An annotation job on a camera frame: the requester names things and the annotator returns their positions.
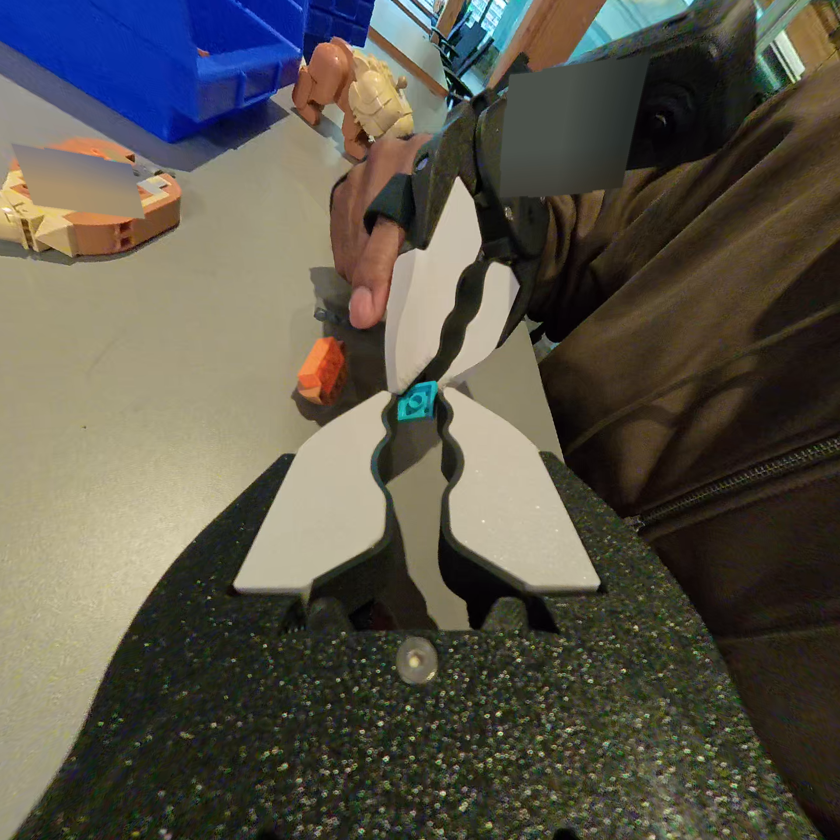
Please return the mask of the row of black office chairs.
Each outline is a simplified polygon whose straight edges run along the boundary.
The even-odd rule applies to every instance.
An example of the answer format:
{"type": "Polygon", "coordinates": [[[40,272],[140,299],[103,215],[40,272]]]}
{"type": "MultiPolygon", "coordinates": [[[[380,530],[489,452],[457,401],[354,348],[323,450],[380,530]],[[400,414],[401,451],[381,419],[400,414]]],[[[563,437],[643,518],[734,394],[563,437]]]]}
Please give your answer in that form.
{"type": "Polygon", "coordinates": [[[463,76],[491,46],[492,33],[484,27],[484,22],[492,4],[492,1],[487,1],[476,19],[470,18],[468,12],[464,12],[448,35],[444,35],[438,26],[432,27],[431,40],[442,61],[448,109],[474,96],[465,84],[463,76]]]}

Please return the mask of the stack of blue bins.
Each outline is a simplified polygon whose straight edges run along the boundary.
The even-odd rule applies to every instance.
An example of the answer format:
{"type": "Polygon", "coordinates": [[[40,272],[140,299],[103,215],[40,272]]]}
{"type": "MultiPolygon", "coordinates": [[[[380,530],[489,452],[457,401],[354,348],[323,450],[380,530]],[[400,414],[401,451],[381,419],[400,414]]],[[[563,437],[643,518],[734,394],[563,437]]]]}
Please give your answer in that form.
{"type": "Polygon", "coordinates": [[[307,1],[303,57],[309,62],[320,43],[342,38],[352,47],[364,47],[375,1],[307,1]]]}

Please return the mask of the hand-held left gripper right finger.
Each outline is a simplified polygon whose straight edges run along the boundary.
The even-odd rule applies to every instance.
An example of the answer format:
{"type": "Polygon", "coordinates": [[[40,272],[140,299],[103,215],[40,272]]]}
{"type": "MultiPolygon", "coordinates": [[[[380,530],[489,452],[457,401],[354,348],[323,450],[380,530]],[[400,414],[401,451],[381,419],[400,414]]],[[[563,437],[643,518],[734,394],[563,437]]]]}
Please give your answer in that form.
{"type": "Polygon", "coordinates": [[[444,535],[527,594],[596,592],[601,579],[537,446],[454,387],[439,397],[444,535]]]}

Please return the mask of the brown tan brick-built model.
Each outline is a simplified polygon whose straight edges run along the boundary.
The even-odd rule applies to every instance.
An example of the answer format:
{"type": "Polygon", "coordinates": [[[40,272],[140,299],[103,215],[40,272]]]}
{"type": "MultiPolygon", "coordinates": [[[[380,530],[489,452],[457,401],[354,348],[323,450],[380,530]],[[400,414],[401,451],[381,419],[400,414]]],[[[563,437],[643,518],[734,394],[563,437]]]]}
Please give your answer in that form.
{"type": "Polygon", "coordinates": [[[130,149],[109,140],[71,138],[47,146],[51,151],[87,155],[127,165],[139,195],[140,215],[91,213],[75,206],[37,204],[21,164],[14,157],[2,183],[1,236],[37,254],[55,250],[74,259],[115,256],[174,229],[182,217],[182,188],[174,173],[138,161],[130,149]]]}

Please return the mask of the turquoise square plate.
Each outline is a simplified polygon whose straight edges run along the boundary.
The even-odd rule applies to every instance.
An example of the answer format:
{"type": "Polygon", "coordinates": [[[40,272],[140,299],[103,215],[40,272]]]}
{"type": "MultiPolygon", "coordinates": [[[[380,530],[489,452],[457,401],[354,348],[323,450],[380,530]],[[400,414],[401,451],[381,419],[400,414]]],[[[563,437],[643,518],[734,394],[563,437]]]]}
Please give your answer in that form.
{"type": "Polygon", "coordinates": [[[405,424],[433,418],[437,397],[438,384],[435,381],[416,383],[399,397],[397,421],[405,424]]]}

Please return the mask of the blue plastic bin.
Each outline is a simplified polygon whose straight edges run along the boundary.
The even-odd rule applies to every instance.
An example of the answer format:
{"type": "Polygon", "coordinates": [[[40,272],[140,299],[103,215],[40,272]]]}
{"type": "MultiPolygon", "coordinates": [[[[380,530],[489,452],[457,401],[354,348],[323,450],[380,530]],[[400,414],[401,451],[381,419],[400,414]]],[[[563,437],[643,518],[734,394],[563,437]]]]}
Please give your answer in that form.
{"type": "Polygon", "coordinates": [[[308,2],[3,1],[2,43],[174,143],[293,82],[308,2]]]}

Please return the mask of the brown tan brick-built animal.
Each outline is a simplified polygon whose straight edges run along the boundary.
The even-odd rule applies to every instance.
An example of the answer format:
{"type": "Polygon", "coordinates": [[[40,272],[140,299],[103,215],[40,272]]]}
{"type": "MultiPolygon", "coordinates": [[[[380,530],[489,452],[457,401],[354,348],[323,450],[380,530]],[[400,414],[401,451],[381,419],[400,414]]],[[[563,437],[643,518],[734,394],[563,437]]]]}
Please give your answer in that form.
{"type": "Polygon", "coordinates": [[[344,152],[361,161],[373,142],[406,139],[414,133],[406,86],[407,79],[395,77],[384,61],[333,37],[317,44],[310,60],[301,61],[291,98],[313,127],[325,106],[339,107],[344,152]]]}

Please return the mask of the person's right hand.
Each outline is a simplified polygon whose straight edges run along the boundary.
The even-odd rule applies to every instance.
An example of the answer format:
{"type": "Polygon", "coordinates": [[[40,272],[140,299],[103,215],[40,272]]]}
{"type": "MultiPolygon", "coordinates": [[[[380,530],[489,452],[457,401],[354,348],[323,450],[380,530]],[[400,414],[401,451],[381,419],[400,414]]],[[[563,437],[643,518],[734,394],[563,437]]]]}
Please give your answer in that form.
{"type": "Polygon", "coordinates": [[[369,205],[398,173],[410,173],[417,151],[430,133],[402,139],[380,139],[366,158],[334,184],[330,195],[330,242],[338,275],[351,288],[350,323],[371,329],[383,318],[395,262],[405,232],[393,221],[379,218],[368,234],[363,218],[369,205]]]}

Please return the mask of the orange brick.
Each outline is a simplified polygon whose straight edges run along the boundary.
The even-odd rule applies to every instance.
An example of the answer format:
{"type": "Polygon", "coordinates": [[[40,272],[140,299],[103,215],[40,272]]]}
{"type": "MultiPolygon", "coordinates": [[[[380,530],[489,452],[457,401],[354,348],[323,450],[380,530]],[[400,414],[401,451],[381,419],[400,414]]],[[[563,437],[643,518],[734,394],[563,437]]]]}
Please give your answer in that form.
{"type": "Polygon", "coordinates": [[[319,397],[320,383],[318,367],[321,360],[321,345],[318,339],[312,346],[306,360],[303,362],[297,374],[297,388],[301,394],[319,397]]]}

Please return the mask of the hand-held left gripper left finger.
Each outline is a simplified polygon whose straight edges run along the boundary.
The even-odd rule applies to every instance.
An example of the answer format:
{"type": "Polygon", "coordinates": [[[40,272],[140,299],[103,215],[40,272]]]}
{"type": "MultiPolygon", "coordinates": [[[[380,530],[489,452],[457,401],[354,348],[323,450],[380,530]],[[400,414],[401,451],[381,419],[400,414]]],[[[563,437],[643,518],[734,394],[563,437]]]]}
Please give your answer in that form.
{"type": "Polygon", "coordinates": [[[238,594],[372,597],[394,537],[379,467],[393,400],[376,393],[300,446],[234,579],[238,594]]]}

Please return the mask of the grey desk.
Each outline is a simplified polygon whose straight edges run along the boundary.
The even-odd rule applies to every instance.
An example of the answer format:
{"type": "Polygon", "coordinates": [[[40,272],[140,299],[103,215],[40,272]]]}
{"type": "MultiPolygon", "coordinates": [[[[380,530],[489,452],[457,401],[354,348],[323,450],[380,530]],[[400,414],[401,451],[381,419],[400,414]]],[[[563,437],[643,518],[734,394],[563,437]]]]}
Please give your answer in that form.
{"type": "Polygon", "coordinates": [[[2,244],[2,838],[163,573],[328,420],[293,393],[316,299],[347,291],[339,119],[309,127],[286,87],[168,145],[2,48],[2,173],[13,144],[111,139],[183,192],[179,227],[115,259],[2,244]]]}

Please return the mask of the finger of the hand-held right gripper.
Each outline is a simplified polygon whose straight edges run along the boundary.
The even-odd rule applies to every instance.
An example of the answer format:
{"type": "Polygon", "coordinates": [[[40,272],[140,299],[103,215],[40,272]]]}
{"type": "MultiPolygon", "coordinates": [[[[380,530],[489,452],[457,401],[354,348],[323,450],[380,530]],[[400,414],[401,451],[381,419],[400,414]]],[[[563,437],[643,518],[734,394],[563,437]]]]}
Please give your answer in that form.
{"type": "Polygon", "coordinates": [[[455,178],[426,248],[401,254],[393,270],[385,317],[385,376],[403,394],[435,358],[463,271],[477,258],[481,237],[472,195],[455,178]]]}
{"type": "Polygon", "coordinates": [[[476,313],[467,318],[458,353],[445,373],[445,385],[460,384],[497,348],[520,285],[511,268],[497,261],[480,264],[483,274],[476,313]]]}

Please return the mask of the wooden post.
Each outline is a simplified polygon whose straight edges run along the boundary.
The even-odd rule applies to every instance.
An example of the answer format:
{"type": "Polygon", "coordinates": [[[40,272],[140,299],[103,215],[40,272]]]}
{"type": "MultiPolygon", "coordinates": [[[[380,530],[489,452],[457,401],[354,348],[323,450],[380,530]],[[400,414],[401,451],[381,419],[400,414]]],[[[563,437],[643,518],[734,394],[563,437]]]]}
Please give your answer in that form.
{"type": "Polygon", "coordinates": [[[541,70],[563,64],[601,12],[604,1],[532,1],[512,32],[490,75],[493,87],[525,53],[529,66],[541,70]]]}

